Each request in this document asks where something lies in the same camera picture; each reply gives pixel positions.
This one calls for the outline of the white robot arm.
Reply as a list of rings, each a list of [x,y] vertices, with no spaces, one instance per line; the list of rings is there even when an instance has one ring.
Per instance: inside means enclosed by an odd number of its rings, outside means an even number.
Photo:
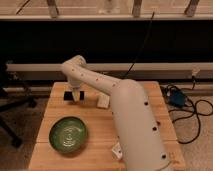
[[[86,83],[110,96],[126,171],[174,171],[141,84],[90,71],[80,55],[63,62],[61,71],[72,87],[79,88],[81,83]]]

